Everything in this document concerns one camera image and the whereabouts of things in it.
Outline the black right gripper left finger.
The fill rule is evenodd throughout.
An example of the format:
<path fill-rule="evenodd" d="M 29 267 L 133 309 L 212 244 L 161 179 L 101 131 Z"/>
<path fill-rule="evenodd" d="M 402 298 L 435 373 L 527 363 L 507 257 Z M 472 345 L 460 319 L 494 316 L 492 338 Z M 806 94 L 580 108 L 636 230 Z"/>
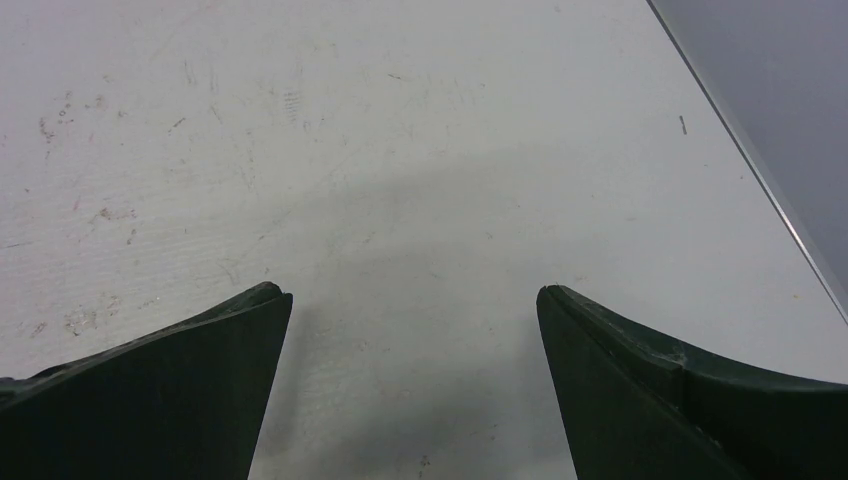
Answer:
<path fill-rule="evenodd" d="M 263 282 L 191 318 L 1 381 L 5 479 L 244 479 L 293 298 Z"/>

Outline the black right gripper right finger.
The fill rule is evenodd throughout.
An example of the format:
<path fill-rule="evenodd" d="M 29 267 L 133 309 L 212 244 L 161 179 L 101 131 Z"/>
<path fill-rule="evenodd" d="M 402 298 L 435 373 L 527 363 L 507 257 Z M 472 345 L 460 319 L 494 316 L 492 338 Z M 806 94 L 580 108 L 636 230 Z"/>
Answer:
<path fill-rule="evenodd" d="M 581 479 L 843 479 L 847 388 L 643 326 L 560 285 L 537 317 Z"/>

